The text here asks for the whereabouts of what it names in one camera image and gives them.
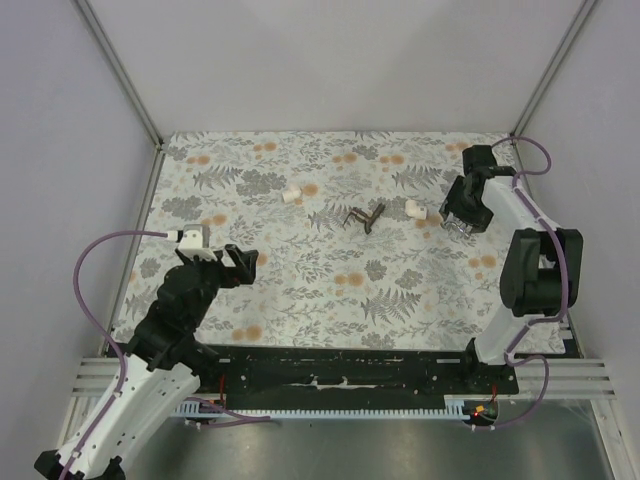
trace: metal corner post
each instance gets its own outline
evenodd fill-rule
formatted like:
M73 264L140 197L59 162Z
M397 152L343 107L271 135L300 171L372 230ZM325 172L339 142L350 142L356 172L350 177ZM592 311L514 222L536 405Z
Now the metal corner post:
M527 105L520 114L520 118L518 118L518 121L513 127L511 135L522 135L524 130L527 128L527 125L531 121L531 117L533 117L538 105L544 98L544 94L549 89L551 82L567 58L567 54L571 51L571 48L575 44L580 32L582 32L584 26L599 3L600 0L583 0L578 11L571 20L571 24L567 28L567 31L564 33L562 40L560 40L560 44L553 53L547 68L538 81L536 88L533 90Z
M140 95L138 94L136 88L133 85L133 82L129 78L127 71L124 68L124 65L120 61L109 37L107 36L100 20L98 19L95 11L91 7L91 3L89 0L71 0L71 3L74 5L80 17L84 21L89 33L93 37L96 45L102 52L105 60L107 61L109 68L114 74L116 80L120 84L120 88L122 88L123 93L131 103L131 106L135 110L142 126L144 127L147 135L156 146L156 149L159 149L162 146L162 135L158 131L155 126L153 120L149 116L149 112L145 108Z

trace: table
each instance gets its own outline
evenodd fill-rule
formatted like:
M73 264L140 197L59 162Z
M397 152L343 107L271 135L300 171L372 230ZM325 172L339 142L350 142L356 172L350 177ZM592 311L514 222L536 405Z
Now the table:
M189 132L175 134L146 229L202 223L212 246L257 249L255 285L220 291L197 333L209 344L459 350L500 304L510 236L494 219L471 238L440 226L461 152L502 134L392 132ZM513 164L509 145L498 161ZM303 195L284 204L281 192ZM407 199L429 208L404 213ZM351 207L386 209L365 235L342 223ZM155 299L175 245L144 238L119 319L128 341ZM518 349L559 353L557 327L533 329Z

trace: black tool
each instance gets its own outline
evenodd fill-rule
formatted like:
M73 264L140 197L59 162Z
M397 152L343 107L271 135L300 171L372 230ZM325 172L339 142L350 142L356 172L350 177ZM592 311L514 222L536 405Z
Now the black tool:
M371 233L371 227L378 219L378 217L382 214L382 212L384 212L384 207L384 203L378 204L371 215L367 215L364 210L354 207L349 210L349 215L347 215L347 218L344 219L344 223L342 224L342 226L344 227L349 219L353 216L353 218L355 218L358 222L364 224L364 232L369 235Z

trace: tabletop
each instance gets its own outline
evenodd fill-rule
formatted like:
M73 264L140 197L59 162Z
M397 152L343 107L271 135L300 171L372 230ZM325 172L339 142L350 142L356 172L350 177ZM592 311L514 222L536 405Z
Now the tabletop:
M166 157L146 229L202 223L211 246L256 249L252 286L221 290L196 337L208 344L459 350L500 305L510 235L494 218L470 238L437 213L462 150L501 134L413 132L189 132ZM496 149L513 164L509 145ZM290 184L302 196L285 204ZM429 209L404 211L407 199ZM350 208L386 208L366 235ZM128 341L155 299L175 245L144 238L113 333ZM557 327L532 329L522 352L563 352Z

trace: purple cable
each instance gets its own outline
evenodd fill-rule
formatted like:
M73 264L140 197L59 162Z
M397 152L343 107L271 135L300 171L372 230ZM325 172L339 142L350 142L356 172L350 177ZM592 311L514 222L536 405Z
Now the purple cable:
M116 356L118 357L118 362L120 363L120 376L118 378L115 388L113 389L112 395L107 400L107 403L105 403L102 409L100 410L100 412L98 412L98 415L96 415L96 418L93 420L93 422L91 422L91 425L89 425L89 428L87 428L87 430L84 432L84 435L80 437L80 440L78 441L76 447L73 449L72 456L69 457L69 460L67 461L64 468L62 469L62 473L60 473L60 477L58 477L58 480L66 480L67 473L69 473L69 471L71 470L71 466L73 465L73 462L76 459L76 457L74 457L73 454L80 453L80 451L82 450L82 447L84 447L85 443L87 443L87 440L89 439L93 431L96 429L96 427L98 426L100 421L104 418L104 416L107 414L107 412L111 408L111 405L113 405L113 402L117 398L116 394L121 393L122 384L124 383L125 377L127 375L127 362L124 358L124 354L122 353L122 350L120 349L116 341L111 337L111 335L109 335L109 333L102 327L102 325L100 325L100 322L96 320L96 318L93 316L93 314L89 310L89 307L87 307L87 304L84 301L84 298L82 298L82 293L80 293L80 267L82 267L82 263L84 262L84 259L87 257L87 255L89 255L89 252L91 252L91 250L93 250L95 247L100 245L102 242L105 242L115 237L123 237L123 236L130 236L130 235L147 235L149 237L165 237L165 238L167 237L166 233L147 232L144 230L123 230L120 232L110 233L108 235L100 237L99 239L91 243L87 248L85 248L84 251L80 254L80 257L76 262L76 266L73 269L73 291L76 295L76 300L78 301L80 308L82 309L84 314L87 316L91 324L100 332L100 335L102 335L104 339L109 343L111 348L113 348L114 352L116 352Z
M538 395L538 398L536 398L535 402L533 402L533 405L531 406L531 408L529 408L529 410L524 412L519 417L513 418L511 420L508 420L506 422L499 423L499 424L493 425L493 426L477 426L475 429L476 430L480 430L480 431L501 430L503 428L510 427L512 425L515 425L516 423L520 423L523 420L528 419L531 415L533 415L536 412L536 410L538 410L538 408L540 408L540 405L542 404L542 400L544 399L544 396L547 393L547 388L549 387L549 376L550 376L550 373L551 373L550 372L550 368L549 368L549 362L542 355L530 355L527 358L524 358L524 359L519 360L517 362L513 362L513 361L511 361L511 358L509 358L509 355L511 355L513 353L515 348L522 341L522 339L526 336L526 334L529 332L531 327L533 327L534 325L541 324L541 323L556 323L556 322L560 322L565 317L565 315L567 315L568 310L569 310L569 273L567 271L567 260L566 260L566 258L564 256L564 252L562 251L562 244L560 243L560 239L556 235L556 232L553 231L553 228L551 228L551 225L549 225L549 223L546 220L541 218L541 216L542 216L541 212L539 212L536 209L536 207L529 201L527 196L522 192L520 186L518 185L518 180L522 176L525 176L525 175L544 175L546 173L549 173L549 170L551 170L551 165L552 165L551 155L549 154L547 149L542 146L542 144L540 144L539 142L533 140L532 138L524 137L524 136L513 136L513 137L503 138L501 140L498 140L493 145L491 145L491 148L495 148L495 147L497 147L498 145L500 145L500 144L502 144L504 142L517 141L517 140L522 140L523 142L527 142L527 143L530 143L530 144L538 147L538 149L544 154L544 156L547 159L547 166L543 170L539 170L539 171L521 170L518 173L516 173L513 176L513 180L511 182L511 187L513 188L513 191L515 192L516 196L524 204L524 206L527 208L527 210L529 210L529 212L531 212L531 214L534 216L536 221L540 225L542 225L542 227L547 231L547 233L549 234L549 237L551 238L551 242L553 243L553 246L554 246L554 248L556 250L556 255L558 256L558 265L560 267L560 282L561 282L561 288L562 288L562 300L560 302L560 310L558 311L557 315L555 315L554 317L535 318L533 320L529 320L525 324L525 326L522 328L522 330L520 330L518 335L516 335L516 337L513 339L513 341L509 344L509 346L507 347L507 349L504 352L505 363L507 365L509 365L510 367L513 367L513 368L521 367L522 365L525 365L525 364L531 362L532 360L540 360L540 361L542 361L542 364L543 364L543 367L544 367L544 380L542 382L542 388L540 389L540 394Z
M187 397L185 398L186 401L188 402L199 402L202 405L206 405L207 407L210 407L211 409L220 412L220 413L224 413L226 415L229 415L230 417L234 417L237 418L239 421L237 422L225 422L225 423L212 423L212 424L205 424L202 425L202 427L205 428L225 428L225 427L235 427L238 425L247 425L250 423L262 423L262 422L270 422L271 421L271 417L269 416L265 416L265 417L250 417L247 415L241 415L239 413L235 413L232 412L231 410L227 410L224 407L221 407L219 405L215 405L211 402L209 402L208 400L205 400L204 398L199 398L199 397Z

